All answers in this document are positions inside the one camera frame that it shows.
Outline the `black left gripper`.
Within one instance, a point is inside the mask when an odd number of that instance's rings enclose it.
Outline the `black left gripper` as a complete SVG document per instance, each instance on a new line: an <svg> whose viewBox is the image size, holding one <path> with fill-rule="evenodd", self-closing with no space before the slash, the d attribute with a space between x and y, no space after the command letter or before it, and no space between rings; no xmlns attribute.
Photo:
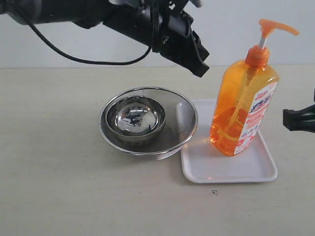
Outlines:
<svg viewBox="0 0 315 236"><path fill-rule="evenodd" d="M171 58L201 78L209 70L205 60L210 53L192 29L193 17L184 10L185 7L162 4L157 0L148 0L136 7L109 2L103 24L149 46L164 58Z"/></svg>

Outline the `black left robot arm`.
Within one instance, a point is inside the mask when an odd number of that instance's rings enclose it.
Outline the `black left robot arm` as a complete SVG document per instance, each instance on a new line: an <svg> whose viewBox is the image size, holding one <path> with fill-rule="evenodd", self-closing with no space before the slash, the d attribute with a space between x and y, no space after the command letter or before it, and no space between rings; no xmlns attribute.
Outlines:
<svg viewBox="0 0 315 236"><path fill-rule="evenodd" d="M185 0L3 0L0 12L29 26L53 50L36 25L72 22L90 29L103 24L202 77L209 70L209 52L191 27L186 5Z"/></svg>

